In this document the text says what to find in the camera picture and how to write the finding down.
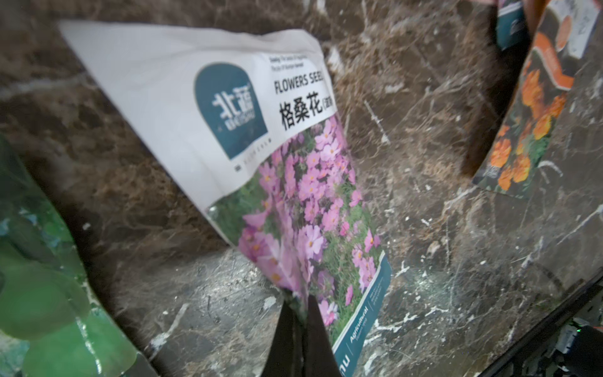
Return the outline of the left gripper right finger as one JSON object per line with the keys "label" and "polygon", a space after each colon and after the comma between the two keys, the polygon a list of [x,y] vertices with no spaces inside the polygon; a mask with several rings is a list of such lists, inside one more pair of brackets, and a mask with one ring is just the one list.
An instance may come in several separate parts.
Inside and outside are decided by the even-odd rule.
{"label": "left gripper right finger", "polygon": [[307,377],[341,377],[331,349],[316,298],[308,299],[308,319],[304,335],[303,375]]}

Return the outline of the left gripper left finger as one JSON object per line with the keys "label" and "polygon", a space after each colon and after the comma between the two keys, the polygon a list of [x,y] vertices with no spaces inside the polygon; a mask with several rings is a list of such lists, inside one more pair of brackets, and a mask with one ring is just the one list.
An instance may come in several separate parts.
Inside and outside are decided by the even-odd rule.
{"label": "left gripper left finger", "polygon": [[303,376],[303,336],[302,322],[284,304],[261,377]]}

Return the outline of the pink cosmos flower seed packet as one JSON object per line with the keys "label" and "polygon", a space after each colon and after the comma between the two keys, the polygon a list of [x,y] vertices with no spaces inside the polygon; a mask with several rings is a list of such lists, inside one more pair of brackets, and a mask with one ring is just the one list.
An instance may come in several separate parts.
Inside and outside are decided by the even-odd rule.
{"label": "pink cosmos flower seed packet", "polygon": [[391,267],[359,186],[319,42],[213,28],[63,20],[62,36],[220,236],[301,321],[317,302],[324,351],[351,376]]}

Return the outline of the orange marigold seed packet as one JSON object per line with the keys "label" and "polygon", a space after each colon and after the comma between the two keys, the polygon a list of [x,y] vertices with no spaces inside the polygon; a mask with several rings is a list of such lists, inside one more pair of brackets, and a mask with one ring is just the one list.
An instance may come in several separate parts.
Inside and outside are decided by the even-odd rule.
{"label": "orange marigold seed packet", "polygon": [[481,189],[524,199],[573,87],[600,1],[545,1],[513,100],[473,177]]}

